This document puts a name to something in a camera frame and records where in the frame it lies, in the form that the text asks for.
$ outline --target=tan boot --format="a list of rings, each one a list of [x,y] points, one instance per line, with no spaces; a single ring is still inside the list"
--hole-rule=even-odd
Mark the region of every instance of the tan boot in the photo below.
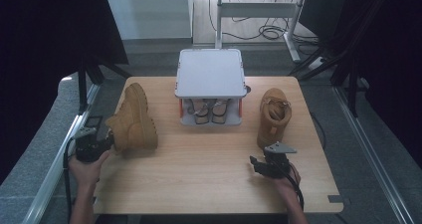
[[[261,99],[261,124],[257,144],[262,149],[277,141],[281,142],[285,128],[292,117],[292,108],[282,90],[271,88]]]
[[[148,103],[143,88],[133,83],[124,90],[124,100],[119,111],[107,119],[117,152],[128,148],[156,149],[158,136],[154,121],[148,116]]]

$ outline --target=gray floor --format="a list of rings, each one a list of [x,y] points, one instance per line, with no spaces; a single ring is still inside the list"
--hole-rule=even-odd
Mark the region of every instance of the gray floor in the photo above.
[[[242,52],[246,76],[286,76],[295,66],[283,44],[266,46],[230,45]],[[186,43],[125,42],[129,66],[121,66],[134,76],[175,76],[178,52],[191,48]],[[102,84],[92,114],[111,115],[125,80],[102,68]],[[316,130],[340,192],[344,209],[337,214],[307,214],[311,223],[400,223],[386,191],[374,174],[364,149],[350,126],[328,79],[326,71],[301,82],[307,105],[316,118]],[[42,184],[79,107],[76,75],[59,84],[59,95],[51,112],[12,173],[0,187],[0,223],[21,223]],[[405,148],[372,110],[357,96],[358,121],[364,127],[392,183],[397,188],[414,223],[422,223],[422,171]],[[63,180],[47,207],[41,223],[66,223]],[[198,223],[199,216],[143,216],[142,223]],[[243,219],[220,217],[215,222],[245,223]],[[248,217],[249,222],[275,223],[268,216]]]

